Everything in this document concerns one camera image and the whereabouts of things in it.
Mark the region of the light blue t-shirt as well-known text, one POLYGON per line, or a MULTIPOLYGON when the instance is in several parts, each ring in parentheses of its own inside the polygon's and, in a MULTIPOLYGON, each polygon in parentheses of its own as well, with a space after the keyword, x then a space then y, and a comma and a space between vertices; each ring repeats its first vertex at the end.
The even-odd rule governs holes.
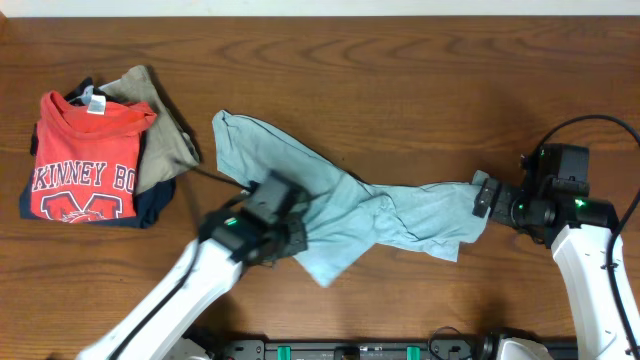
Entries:
POLYGON ((248 185, 275 170, 310 192, 308 248, 295 259, 322 287, 375 244, 456 261, 460 245, 487 225, 472 213, 488 177, 482 171, 469 183, 370 185, 259 119, 221 110, 212 127, 221 173, 248 185))

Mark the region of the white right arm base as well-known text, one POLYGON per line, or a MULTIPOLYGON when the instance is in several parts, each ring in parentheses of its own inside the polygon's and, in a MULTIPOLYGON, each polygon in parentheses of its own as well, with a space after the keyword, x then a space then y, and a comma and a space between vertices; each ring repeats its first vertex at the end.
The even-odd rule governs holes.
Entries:
POLYGON ((506 334, 487 336, 479 358, 486 360, 553 360, 543 344, 506 334))

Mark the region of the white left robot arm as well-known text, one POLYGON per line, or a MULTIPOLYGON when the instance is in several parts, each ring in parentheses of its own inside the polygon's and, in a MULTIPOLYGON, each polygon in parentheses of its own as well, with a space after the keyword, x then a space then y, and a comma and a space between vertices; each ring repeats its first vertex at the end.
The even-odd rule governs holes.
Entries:
POLYGON ((208 213, 169 273, 110 332, 79 359, 163 359, 193 322, 249 267, 307 248, 302 222, 308 206, 271 206, 234 199, 208 213))

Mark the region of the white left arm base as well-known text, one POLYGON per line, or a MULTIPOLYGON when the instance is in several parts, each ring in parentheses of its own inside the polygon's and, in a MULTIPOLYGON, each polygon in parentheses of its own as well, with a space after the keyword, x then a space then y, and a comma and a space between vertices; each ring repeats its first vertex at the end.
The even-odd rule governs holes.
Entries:
POLYGON ((180 338, 163 360, 212 360, 212 356, 191 339, 180 338))

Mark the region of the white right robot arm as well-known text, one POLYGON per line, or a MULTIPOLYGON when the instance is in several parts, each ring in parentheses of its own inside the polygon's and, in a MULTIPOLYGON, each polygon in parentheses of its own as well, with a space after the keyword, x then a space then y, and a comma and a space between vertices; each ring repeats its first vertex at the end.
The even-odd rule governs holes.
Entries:
POLYGON ((637 359, 639 311, 613 205, 589 196, 583 175, 535 176, 520 186, 480 181, 473 214, 551 251, 569 298, 580 359, 637 359))

